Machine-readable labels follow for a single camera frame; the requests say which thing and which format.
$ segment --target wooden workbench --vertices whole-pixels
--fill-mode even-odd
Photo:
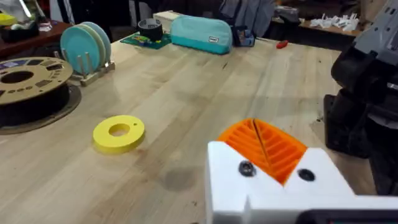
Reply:
[[[339,52],[259,40],[224,56],[174,46],[113,43],[116,71],[82,88],[78,108],[50,126],[0,136],[0,223],[205,222],[206,145],[258,117],[325,148],[322,101],[338,85]],[[104,156],[91,135],[102,120],[137,116],[134,151]],[[368,161],[328,151],[357,194],[374,193]]]

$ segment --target tape roll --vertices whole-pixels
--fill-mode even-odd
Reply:
[[[121,154],[137,147],[144,138],[144,123],[133,116],[119,115],[102,121],[93,131],[96,149]]]
[[[140,35],[150,38],[151,41],[161,40],[163,36],[162,23],[158,19],[143,19],[138,23]]]

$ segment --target black screw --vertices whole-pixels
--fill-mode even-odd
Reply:
[[[250,161],[242,161],[239,164],[239,172],[245,177],[252,177],[256,174],[256,170]]]
[[[299,169],[297,172],[298,172],[298,176],[305,181],[314,181],[315,180],[315,174],[308,169]]]

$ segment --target pouch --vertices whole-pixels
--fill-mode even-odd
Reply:
[[[230,26],[218,19],[180,16],[170,29],[173,44],[204,50],[214,54],[226,54],[232,48]]]

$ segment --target orange grating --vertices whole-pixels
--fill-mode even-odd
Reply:
[[[282,185],[307,147],[292,136],[259,119],[232,125],[217,141],[223,141]]]

